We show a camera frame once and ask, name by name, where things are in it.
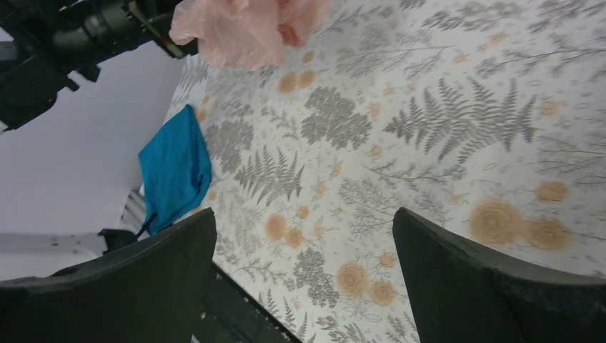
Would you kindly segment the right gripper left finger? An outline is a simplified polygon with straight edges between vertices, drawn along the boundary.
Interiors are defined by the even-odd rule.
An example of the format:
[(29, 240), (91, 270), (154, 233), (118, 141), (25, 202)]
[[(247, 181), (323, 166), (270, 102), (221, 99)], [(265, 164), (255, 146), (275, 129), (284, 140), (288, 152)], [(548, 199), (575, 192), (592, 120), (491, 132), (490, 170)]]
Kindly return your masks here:
[(203, 209), (51, 276), (1, 283), (3, 342), (189, 342), (217, 230)]

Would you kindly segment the pink plastic trash bag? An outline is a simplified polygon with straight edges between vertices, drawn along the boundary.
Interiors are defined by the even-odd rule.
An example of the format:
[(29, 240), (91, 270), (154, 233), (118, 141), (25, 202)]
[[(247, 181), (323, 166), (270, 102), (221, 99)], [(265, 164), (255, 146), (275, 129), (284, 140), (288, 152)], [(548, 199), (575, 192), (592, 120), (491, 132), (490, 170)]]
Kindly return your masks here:
[(216, 67), (279, 66), (288, 47), (303, 47), (332, 5), (327, 0), (181, 1), (170, 39), (197, 42), (199, 55)]

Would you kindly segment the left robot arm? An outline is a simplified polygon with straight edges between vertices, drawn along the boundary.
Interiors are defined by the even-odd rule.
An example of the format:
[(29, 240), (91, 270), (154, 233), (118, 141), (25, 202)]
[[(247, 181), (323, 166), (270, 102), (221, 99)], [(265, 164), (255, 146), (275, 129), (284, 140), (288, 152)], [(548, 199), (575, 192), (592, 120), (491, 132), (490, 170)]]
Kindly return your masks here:
[(171, 58), (197, 53), (169, 38), (177, 1), (2, 1), (1, 123), (15, 130), (48, 111), (70, 78), (99, 78), (100, 63), (150, 41)]

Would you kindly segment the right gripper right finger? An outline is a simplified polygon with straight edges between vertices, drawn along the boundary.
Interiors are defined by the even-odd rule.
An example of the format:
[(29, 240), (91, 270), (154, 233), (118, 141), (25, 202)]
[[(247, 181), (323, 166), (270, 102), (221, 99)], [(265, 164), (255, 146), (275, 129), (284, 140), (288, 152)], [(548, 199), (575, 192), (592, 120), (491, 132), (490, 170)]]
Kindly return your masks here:
[(399, 209), (392, 233), (422, 342), (603, 342), (605, 280), (517, 259)]

